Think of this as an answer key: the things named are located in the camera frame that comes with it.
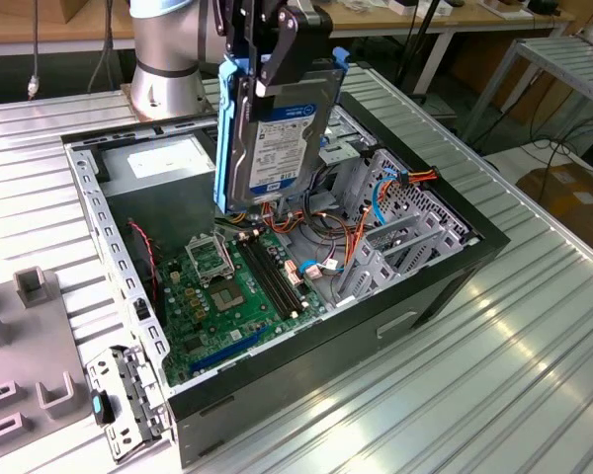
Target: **workbench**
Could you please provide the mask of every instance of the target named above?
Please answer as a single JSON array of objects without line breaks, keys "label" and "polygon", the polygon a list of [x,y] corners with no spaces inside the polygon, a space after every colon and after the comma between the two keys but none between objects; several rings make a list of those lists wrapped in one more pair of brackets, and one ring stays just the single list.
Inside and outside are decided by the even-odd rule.
[{"label": "workbench", "polygon": [[[593,473],[593,251],[375,71],[352,66],[344,89],[511,243],[430,323],[193,472]],[[135,121],[121,92],[0,106],[0,281],[55,270],[83,362],[127,333],[58,137]],[[179,472],[167,440],[115,466],[93,417],[0,458],[34,470]]]},{"label": "workbench", "polygon": [[[90,0],[66,25],[40,24],[40,52],[72,52],[100,50],[104,37],[104,0]],[[339,3],[321,4],[334,23],[333,38],[359,38],[407,35],[412,15],[400,16],[387,8],[370,12],[354,12]],[[534,18],[504,20],[467,0],[449,17],[436,17],[428,29],[439,35],[414,92],[424,94],[437,72],[455,33],[511,30],[549,30],[552,37],[562,35],[574,17],[561,12],[557,17],[535,15]],[[421,19],[415,22],[419,30]],[[125,2],[115,2],[112,28],[115,49],[133,49],[131,16]],[[31,54],[32,21],[28,18],[0,14],[0,55]]]},{"label": "workbench", "polygon": [[[531,66],[519,83],[514,87],[503,110],[509,109],[526,90],[528,84],[540,70],[546,71],[583,96],[568,117],[577,119],[588,101],[593,101],[593,45],[577,37],[554,39],[516,39],[505,53],[503,60],[479,96],[470,112],[463,140],[471,139],[483,112],[496,94],[499,86],[519,57],[530,61]],[[570,130],[570,120],[557,136]]]}]

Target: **power cable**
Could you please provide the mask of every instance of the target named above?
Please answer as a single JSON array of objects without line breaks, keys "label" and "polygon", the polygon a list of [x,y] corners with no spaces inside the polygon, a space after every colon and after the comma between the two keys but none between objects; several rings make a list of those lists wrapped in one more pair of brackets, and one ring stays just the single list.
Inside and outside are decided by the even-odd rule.
[{"label": "power cable", "polygon": [[38,56],[40,55],[40,19],[38,6],[38,0],[33,0],[33,75],[31,76],[31,79],[29,79],[29,86],[27,87],[30,101],[35,98],[38,90],[40,89],[40,76],[38,75]]},{"label": "power cable", "polygon": [[106,31],[103,40],[103,49],[101,51],[101,55],[99,56],[99,61],[97,62],[97,66],[90,76],[90,82],[88,82],[88,89],[86,90],[87,94],[92,92],[92,86],[95,82],[97,75],[99,74],[99,70],[103,65],[104,61],[106,61],[106,68],[108,70],[108,80],[110,81],[111,88],[114,87],[112,82],[112,73],[110,71],[110,64],[108,61],[108,54],[113,47],[113,39],[112,39],[112,6],[114,0],[106,0]]}]

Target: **black cable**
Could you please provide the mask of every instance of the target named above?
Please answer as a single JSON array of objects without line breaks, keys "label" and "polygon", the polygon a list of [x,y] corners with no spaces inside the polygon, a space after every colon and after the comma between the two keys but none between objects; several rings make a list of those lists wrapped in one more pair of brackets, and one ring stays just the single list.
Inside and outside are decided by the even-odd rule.
[{"label": "black cable", "polygon": [[110,56],[114,53],[114,44],[112,39],[112,7],[114,0],[107,0],[107,6],[110,10],[110,22],[107,24],[107,35],[108,35],[108,54],[106,55],[106,72],[108,74],[108,84],[110,90],[115,90],[115,82],[112,78],[112,68],[110,66]]},{"label": "black cable", "polygon": [[569,97],[571,97],[571,94],[573,93],[573,89],[571,89],[569,91],[569,93],[566,95],[566,97],[562,100],[562,102],[560,102],[557,107],[555,109],[553,109],[553,112],[551,112],[547,118],[545,118],[545,120],[543,121],[543,123],[541,123],[541,125],[536,129],[535,134],[538,135],[538,133],[545,127],[547,126],[547,123],[551,120],[551,118],[558,113],[558,111],[562,108],[562,106],[564,104],[566,104],[566,101],[569,100]]},{"label": "black cable", "polygon": [[415,27],[415,20],[417,19],[417,9],[418,8],[419,8],[419,0],[417,2],[417,5],[415,5],[415,8],[413,9],[413,19],[411,20],[411,28],[408,31],[408,35],[406,35],[406,43],[404,44],[404,52],[406,52],[406,49],[410,46],[411,37],[413,36],[413,28]]},{"label": "black cable", "polygon": [[532,114],[532,119],[530,120],[530,141],[534,141],[534,122],[536,121],[536,115],[538,114],[538,110],[543,104],[543,101],[545,100],[545,97],[551,90],[553,84],[555,84],[555,79],[551,80],[547,84],[547,86],[545,87],[545,91],[541,94],[541,98],[538,100],[538,103],[536,104],[536,108],[534,109],[534,113]]},{"label": "black cable", "polygon": [[585,120],[581,121],[578,125],[574,126],[570,131],[568,131],[562,137],[561,140],[559,140],[557,142],[557,145],[556,145],[555,149],[553,150],[553,153],[551,154],[550,160],[548,161],[547,166],[545,167],[545,174],[543,175],[543,183],[541,184],[541,191],[538,195],[538,199],[536,199],[536,202],[540,203],[541,200],[543,199],[543,195],[545,194],[545,188],[547,187],[547,180],[548,180],[549,173],[550,173],[551,162],[553,161],[553,157],[555,157],[555,154],[557,153],[557,150],[559,149],[560,145],[562,143],[564,143],[568,139],[569,135],[571,135],[575,130],[577,130],[578,128],[585,125],[586,123],[588,123],[591,120],[593,120],[593,117],[586,118]]},{"label": "black cable", "polygon": [[105,37],[103,40],[103,49],[101,51],[101,55],[99,56],[99,62],[97,62],[97,66],[90,76],[90,82],[88,82],[88,89],[86,90],[87,94],[92,92],[92,86],[95,82],[95,78],[99,74],[99,70],[103,65],[106,57],[108,55],[108,51],[112,44],[112,5],[114,0],[106,0],[106,31]]},{"label": "black cable", "polygon": [[39,29],[40,16],[38,12],[38,0],[33,0],[33,75],[38,76],[38,56],[39,50]]},{"label": "black cable", "polygon": [[521,102],[521,99],[523,99],[523,97],[525,97],[525,95],[527,94],[527,92],[529,91],[530,86],[528,86],[525,91],[523,91],[523,94],[521,94],[521,97],[518,98],[518,100],[512,104],[510,107],[507,108],[507,110],[501,114],[501,116],[494,121],[494,123],[486,130],[484,131],[481,135],[479,135],[474,141],[472,141],[469,145],[470,147],[474,147],[474,145],[476,145],[476,143],[478,143],[478,141],[483,138],[484,136],[489,137],[490,133],[492,133],[492,131],[494,131],[494,128],[496,128],[498,126],[499,123],[501,123],[503,121],[503,119],[505,119],[510,112],[512,112],[514,110],[514,108]]},{"label": "black cable", "polygon": [[32,100],[40,89],[40,77],[38,75],[38,61],[40,56],[40,16],[38,0],[33,0],[33,75],[29,79],[27,91],[29,100]]},{"label": "black cable", "polygon": [[421,40],[426,35],[426,31],[428,30],[429,25],[433,21],[433,16],[435,15],[435,10],[437,10],[437,7],[439,6],[440,1],[441,0],[432,0],[431,1],[431,4],[428,7],[428,10],[426,11],[426,15],[424,16],[424,21],[422,22],[422,25],[419,27],[419,31],[417,32],[417,35],[415,36],[415,40],[413,41],[413,47],[406,48],[404,50],[404,56],[402,57],[400,67],[397,70],[397,73],[395,74],[395,85],[398,88],[401,87],[402,82],[404,81],[404,78],[406,77],[406,74],[408,74],[408,70],[410,69],[410,64],[411,64],[412,58],[415,56],[415,53],[417,52],[417,46],[418,46],[418,44],[420,44]]}]

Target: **table leg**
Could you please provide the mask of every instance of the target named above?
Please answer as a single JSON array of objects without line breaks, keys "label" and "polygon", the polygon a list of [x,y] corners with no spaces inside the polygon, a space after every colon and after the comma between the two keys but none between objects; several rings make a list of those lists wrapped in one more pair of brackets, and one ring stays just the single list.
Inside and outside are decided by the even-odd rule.
[{"label": "table leg", "polygon": [[505,79],[505,76],[512,68],[512,64],[514,64],[514,61],[516,60],[517,53],[518,40],[516,39],[512,42],[512,45],[505,53],[505,56],[503,56],[503,60],[496,68],[496,71],[494,71],[494,74],[492,74],[492,77],[487,83],[487,86],[485,86],[485,89],[479,96],[478,100],[476,101],[476,104],[474,105],[474,108],[470,112],[470,115],[467,119],[466,128],[464,129],[464,133],[462,134],[463,141],[468,141],[470,139],[470,136],[474,132],[474,129],[476,128],[478,121],[481,119],[483,112],[485,111],[490,101],[494,97],[494,94],[496,94],[496,91],[503,82],[503,79]]},{"label": "table leg", "polygon": [[448,45],[451,43],[454,35],[455,32],[453,31],[447,31],[439,34],[437,41],[435,41],[435,45],[433,46],[433,50],[428,57],[428,61],[426,61],[422,75],[419,76],[419,80],[417,81],[415,90],[413,90],[413,94],[426,94],[426,91],[428,91],[428,87],[431,85],[433,77],[435,77],[435,73],[437,72],[437,68],[442,62],[444,54],[446,53],[446,49],[448,49]]},{"label": "table leg", "polygon": [[[567,26],[568,23],[561,23],[553,28],[550,33],[550,38],[562,36]],[[518,84],[516,84],[516,87],[512,90],[512,93],[507,98],[507,101],[505,101],[505,104],[503,104],[503,107],[501,107],[501,112],[504,113],[514,104],[516,104],[516,101],[518,101],[523,95],[525,89],[527,89],[527,86],[534,80],[534,77],[538,71],[539,68],[537,66],[530,64],[530,66],[527,68],[527,71],[525,71],[525,74],[523,74],[523,77],[521,77],[521,79],[518,81]]]}]

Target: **metal bracket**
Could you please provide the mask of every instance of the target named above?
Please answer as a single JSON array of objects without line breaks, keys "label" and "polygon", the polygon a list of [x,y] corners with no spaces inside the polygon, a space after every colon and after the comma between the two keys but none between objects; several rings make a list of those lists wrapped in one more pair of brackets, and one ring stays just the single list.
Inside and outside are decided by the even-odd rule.
[{"label": "metal bracket", "polygon": [[93,393],[105,392],[110,401],[113,421],[104,431],[115,462],[161,439],[170,428],[156,375],[141,348],[109,348],[86,364],[86,370]]}]

